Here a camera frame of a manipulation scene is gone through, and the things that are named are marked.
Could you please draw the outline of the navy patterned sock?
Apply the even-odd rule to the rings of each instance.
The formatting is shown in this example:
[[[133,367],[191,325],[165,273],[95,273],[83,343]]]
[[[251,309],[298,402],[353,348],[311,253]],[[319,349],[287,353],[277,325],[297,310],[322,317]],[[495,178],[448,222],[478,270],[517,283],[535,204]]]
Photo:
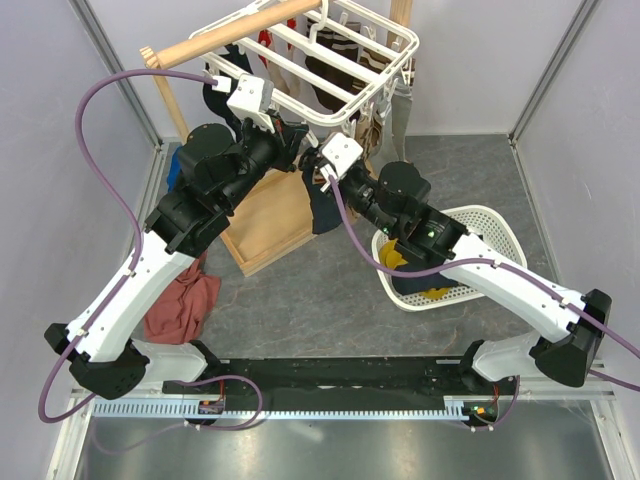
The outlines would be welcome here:
[[[339,227],[343,220],[339,213],[335,198],[325,194],[322,177],[316,179],[316,172],[309,168],[302,171],[302,181],[309,196],[312,215],[312,234],[322,235]]]

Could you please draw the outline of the white plastic clip hanger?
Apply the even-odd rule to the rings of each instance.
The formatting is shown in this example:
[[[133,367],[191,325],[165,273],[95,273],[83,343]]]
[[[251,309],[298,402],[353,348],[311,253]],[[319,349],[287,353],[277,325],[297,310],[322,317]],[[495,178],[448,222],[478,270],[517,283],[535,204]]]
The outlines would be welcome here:
[[[354,1],[328,2],[203,54],[207,108],[234,131],[244,122],[318,142],[321,131],[360,139],[411,90],[418,35]]]

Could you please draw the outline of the beige brown argyle sock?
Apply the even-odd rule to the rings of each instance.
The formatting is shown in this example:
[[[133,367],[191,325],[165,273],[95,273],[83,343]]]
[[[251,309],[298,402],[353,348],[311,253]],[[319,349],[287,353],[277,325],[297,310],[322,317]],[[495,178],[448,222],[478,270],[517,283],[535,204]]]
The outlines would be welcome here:
[[[356,111],[349,118],[349,127],[353,130],[352,137],[363,148],[363,160],[369,162],[381,143],[382,117],[377,110],[370,113]]]

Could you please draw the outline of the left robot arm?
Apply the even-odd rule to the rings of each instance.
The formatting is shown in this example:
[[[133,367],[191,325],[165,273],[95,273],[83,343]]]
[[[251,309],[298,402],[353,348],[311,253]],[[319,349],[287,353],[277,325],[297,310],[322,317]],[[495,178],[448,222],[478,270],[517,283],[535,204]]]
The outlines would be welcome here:
[[[238,205],[271,169],[294,171],[304,123],[272,119],[263,130],[252,120],[235,139],[228,127],[204,124],[192,130],[178,152],[181,172],[144,222],[137,264],[112,278],[87,313],[54,323],[44,337],[69,355],[69,371],[80,386],[106,400],[148,382],[186,382],[208,393],[219,382],[219,361],[199,340],[177,345],[135,341],[131,334],[169,284],[205,253],[230,225]]]

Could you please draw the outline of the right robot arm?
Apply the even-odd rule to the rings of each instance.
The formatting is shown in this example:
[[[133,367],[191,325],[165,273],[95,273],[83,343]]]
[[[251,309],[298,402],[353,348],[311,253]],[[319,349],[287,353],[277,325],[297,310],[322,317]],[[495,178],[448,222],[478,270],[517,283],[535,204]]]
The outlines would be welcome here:
[[[529,324],[527,334],[471,344],[457,371],[465,391],[481,393],[493,382],[536,372],[564,386],[584,385],[611,308],[607,294],[564,288],[500,254],[429,205],[431,185],[410,163],[391,162],[372,177],[353,154],[331,162],[310,148],[299,167],[321,174],[325,189],[338,189],[339,207],[353,208],[394,241],[409,264],[396,277],[428,271],[476,290]]]

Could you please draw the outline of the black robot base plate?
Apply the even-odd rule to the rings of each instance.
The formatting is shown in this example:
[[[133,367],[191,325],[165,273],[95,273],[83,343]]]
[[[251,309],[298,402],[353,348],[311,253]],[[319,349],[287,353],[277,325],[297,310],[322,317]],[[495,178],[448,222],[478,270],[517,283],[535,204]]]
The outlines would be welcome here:
[[[459,356],[231,359],[216,375],[257,384],[266,411],[440,410],[446,396],[506,398],[515,380],[496,386],[463,376]]]

